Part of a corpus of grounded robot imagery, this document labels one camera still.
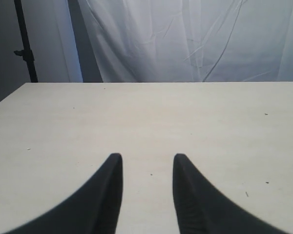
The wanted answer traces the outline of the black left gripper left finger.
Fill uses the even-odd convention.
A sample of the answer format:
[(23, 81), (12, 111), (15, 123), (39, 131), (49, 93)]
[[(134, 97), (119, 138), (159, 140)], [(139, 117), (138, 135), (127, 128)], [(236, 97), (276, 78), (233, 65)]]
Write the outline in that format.
[(123, 196), (123, 160), (111, 154), (74, 194), (11, 234), (114, 234)]

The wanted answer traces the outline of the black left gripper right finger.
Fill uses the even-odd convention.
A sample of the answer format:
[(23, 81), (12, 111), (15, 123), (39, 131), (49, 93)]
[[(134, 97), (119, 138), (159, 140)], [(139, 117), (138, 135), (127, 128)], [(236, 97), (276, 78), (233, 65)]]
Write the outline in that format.
[(293, 173), (268, 157), (176, 154), (173, 202), (182, 234), (293, 234)]

